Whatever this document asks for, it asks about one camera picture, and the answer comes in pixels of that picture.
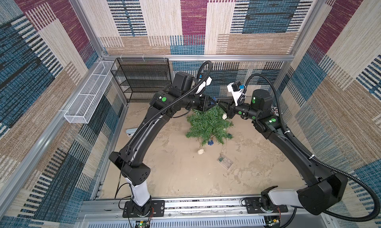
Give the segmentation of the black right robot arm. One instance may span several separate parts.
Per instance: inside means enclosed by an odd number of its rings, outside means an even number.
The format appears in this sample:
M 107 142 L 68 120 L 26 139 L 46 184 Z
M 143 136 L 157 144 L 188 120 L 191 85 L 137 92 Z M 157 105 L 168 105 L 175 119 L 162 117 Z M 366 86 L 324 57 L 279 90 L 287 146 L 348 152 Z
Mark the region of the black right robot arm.
M 289 205 L 302 207 L 313 215 L 319 215 L 338 203 L 344 193 L 347 178 L 333 170 L 313 162 L 310 152 L 302 153 L 288 138 L 290 131 L 283 131 L 279 117 L 271 112 L 273 97 L 263 89 L 253 92 L 250 103 L 236 105 L 232 97 L 219 100 L 219 106 L 228 118 L 235 115 L 252 121 L 256 130 L 274 144 L 294 165 L 304 179 L 306 186 L 300 189 L 279 189 L 270 187 L 261 193 L 263 205 Z

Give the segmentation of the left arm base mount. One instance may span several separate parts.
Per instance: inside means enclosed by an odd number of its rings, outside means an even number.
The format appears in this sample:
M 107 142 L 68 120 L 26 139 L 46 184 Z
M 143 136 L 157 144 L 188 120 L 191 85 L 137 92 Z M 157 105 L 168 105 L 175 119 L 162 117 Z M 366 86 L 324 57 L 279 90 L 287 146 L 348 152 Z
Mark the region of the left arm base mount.
M 165 210 L 164 200 L 148 200 L 143 206 L 134 201 L 128 201 L 123 209 L 123 218 L 163 217 Z

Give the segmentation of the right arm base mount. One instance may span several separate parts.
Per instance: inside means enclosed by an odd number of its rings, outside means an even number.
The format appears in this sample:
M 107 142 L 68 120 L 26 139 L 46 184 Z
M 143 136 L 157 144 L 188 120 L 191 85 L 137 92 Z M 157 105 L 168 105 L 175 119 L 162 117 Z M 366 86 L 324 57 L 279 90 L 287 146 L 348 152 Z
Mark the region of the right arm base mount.
M 285 205 L 274 205 L 267 197 L 246 197 L 241 205 L 247 209 L 248 214 L 287 213 Z

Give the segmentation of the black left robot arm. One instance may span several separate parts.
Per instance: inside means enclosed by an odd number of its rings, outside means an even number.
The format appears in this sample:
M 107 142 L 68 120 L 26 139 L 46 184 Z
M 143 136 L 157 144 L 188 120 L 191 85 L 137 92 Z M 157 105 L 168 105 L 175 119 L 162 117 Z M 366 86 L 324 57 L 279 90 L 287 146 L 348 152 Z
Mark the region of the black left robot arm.
M 152 142 L 181 109 L 206 110 L 209 99 L 203 92 L 211 81 L 207 72 L 197 77 L 185 72 L 177 73 L 172 84 L 154 94 L 144 120 L 130 141 L 119 152 L 110 154 L 109 160 L 131 186 L 135 207 L 141 210 L 150 207 L 151 195 L 146 183 L 150 168 L 143 160 Z

